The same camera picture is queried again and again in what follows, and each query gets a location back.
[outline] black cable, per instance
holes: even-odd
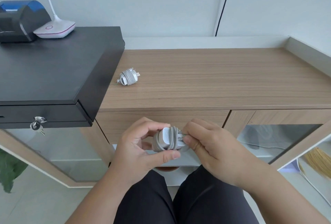
[[[222,18],[222,15],[223,15],[223,11],[224,11],[224,8],[225,8],[225,4],[226,4],[226,0],[224,1],[224,5],[223,5],[222,12],[221,12],[221,16],[219,17],[219,21],[218,21],[218,25],[217,25],[217,29],[216,29],[216,33],[215,33],[215,37],[217,36],[217,32],[218,32],[218,28],[219,28],[219,23],[221,22],[221,18]]]

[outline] left hand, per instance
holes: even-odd
[[[156,131],[164,127],[170,127],[170,124],[143,117],[122,134],[109,167],[113,175],[120,180],[119,183],[130,187],[143,179],[154,167],[180,157],[177,150],[166,150],[152,155],[145,151],[150,149],[151,144],[142,140],[152,137]]]

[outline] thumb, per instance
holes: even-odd
[[[170,160],[177,159],[180,157],[180,152],[177,150],[166,150],[151,155],[146,155],[146,163],[149,169],[160,166],[167,163]]]
[[[208,151],[198,139],[193,138],[191,135],[186,135],[183,141],[196,153],[201,163],[209,159],[210,155]]]

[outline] leg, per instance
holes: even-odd
[[[173,204],[179,224],[259,223],[242,189],[218,180],[203,166],[181,184]]]
[[[176,223],[166,182],[157,172],[149,171],[134,184],[118,206],[114,224],[129,223]]]

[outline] wooden countertop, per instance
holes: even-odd
[[[125,50],[99,111],[165,108],[331,108],[331,78],[283,48]]]

